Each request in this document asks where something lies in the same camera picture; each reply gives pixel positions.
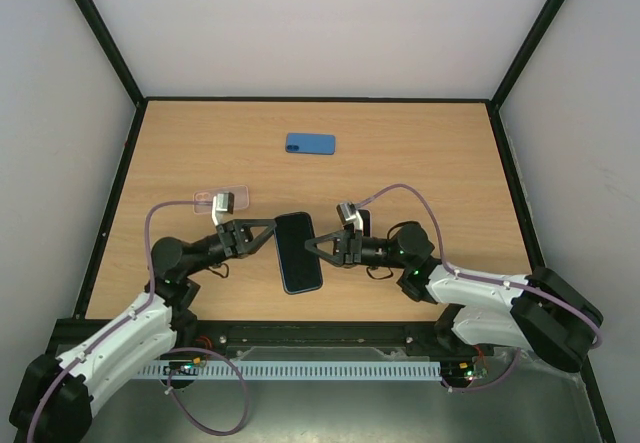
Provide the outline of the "black phone blue edge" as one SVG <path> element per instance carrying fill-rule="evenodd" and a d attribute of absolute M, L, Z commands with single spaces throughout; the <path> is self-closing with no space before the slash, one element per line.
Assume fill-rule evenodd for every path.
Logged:
<path fill-rule="evenodd" d="M 284 291 L 296 295 L 323 286 L 319 258 L 305 247 L 315 233 L 311 216 L 295 212 L 275 218 L 274 239 Z"/>

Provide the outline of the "black phone pink edge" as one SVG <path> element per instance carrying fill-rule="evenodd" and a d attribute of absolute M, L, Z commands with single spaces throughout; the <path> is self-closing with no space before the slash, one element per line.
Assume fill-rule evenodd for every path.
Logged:
<path fill-rule="evenodd" d="M 359 214 L 362 220 L 362 232 L 365 237 L 372 235 L 372 220 L 371 213 L 366 208 L 359 209 Z"/>

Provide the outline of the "pink translucent phone case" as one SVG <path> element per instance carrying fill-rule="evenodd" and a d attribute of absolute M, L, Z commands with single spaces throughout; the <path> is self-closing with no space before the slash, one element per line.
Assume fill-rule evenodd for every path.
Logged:
<path fill-rule="evenodd" d="M 193 213 L 196 215 L 209 214 L 211 206 L 204 205 L 204 202 L 211 201 L 217 194 L 225 192 L 233 195 L 235 212 L 246 210 L 250 206 L 249 188 L 246 185 L 223 186 L 196 191 L 193 195 L 195 201 L 192 207 Z"/>

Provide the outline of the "blue phone case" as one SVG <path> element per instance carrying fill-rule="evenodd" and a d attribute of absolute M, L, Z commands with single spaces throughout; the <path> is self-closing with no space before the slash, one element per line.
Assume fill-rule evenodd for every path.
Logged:
<path fill-rule="evenodd" d="M 336 151 L 336 137 L 329 134 L 288 133 L 285 151 L 296 154 L 333 155 Z"/>

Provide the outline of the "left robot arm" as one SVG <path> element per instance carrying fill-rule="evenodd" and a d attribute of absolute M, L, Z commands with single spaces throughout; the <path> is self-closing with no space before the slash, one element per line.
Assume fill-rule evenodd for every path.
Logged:
<path fill-rule="evenodd" d="M 163 237 L 149 247 L 151 275 L 116 318 L 77 346 L 43 354 L 25 370 L 9 421 L 28 442 L 78 442 L 102 406 L 143 367 L 171 352 L 196 352 L 192 275 L 255 254 L 272 219 L 234 219 L 188 243 Z"/>

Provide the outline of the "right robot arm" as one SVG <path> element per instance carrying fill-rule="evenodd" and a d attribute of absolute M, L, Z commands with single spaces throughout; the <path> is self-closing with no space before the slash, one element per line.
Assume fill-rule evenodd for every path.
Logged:
<path fill-rule="evenodd" d="M 450 355 L 481 344 L 513 347 L 576 373 L 601 342 L 601 313 L 552 270 L 497 275 L 451 266 L 434 257 L 433 243 L 415 221 L 395 225 L 385 238 L 348 225 L 307 240 L 305 248 L 335 267 L 396 269 L 409 299 L 446 305 L 436 342 Z"/>

